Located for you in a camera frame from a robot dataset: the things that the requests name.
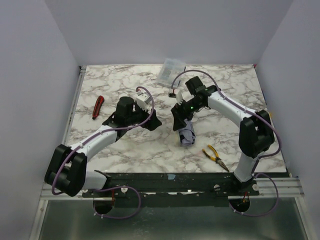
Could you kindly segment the lavender umbrella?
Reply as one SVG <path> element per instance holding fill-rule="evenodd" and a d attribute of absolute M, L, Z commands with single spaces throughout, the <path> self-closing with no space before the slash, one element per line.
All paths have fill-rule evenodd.
<path fill-rule="evenodd" d="M 184 123 L 186 126 L 178 130 L 180 145 L 183 147 L 189 147 L 195 143 L 196 135 L 192 122 L 188 119 L 185 119 Z"/>

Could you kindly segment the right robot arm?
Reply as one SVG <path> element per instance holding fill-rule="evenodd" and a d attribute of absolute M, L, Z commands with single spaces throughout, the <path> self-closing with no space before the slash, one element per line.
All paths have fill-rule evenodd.
<path fill-rule="evenodd" d="M 173 130 L 178 131 L 187 126 L 194 113 L 204 107 L 215 110 L 231 120 L 239 127 L 238 145 L 241 156 L 234 177 L 240 183 L 252 179 L 252 174 L 258 164 L 258 157 L 266 152 L 275 142 L 271 120 L 265 110 L 254 111 L 222 96 L 222 91 L 215 85 L 206 87 L 199 77 L 193 77 L 185 84 L 192 99 L 186 101 L 178 93 L 177 103 L 172 107 Z"/>

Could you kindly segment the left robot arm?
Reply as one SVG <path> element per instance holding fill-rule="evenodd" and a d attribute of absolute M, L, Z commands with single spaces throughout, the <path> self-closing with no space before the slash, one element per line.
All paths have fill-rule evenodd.
<path fill-rule="evenodd" d="M 115 112 L 94 133 L 71 146 L 60 144 L 55 148 L 44 181 L 51 186 L 53 195 L 74 197 L 81 190 L 99 191 L 108 176 L 99 170 L 88 170 L 88 161 L 134 128 L 153 131 L 161 125 L 152 96 L 142 93 L 121 97 Z"/>

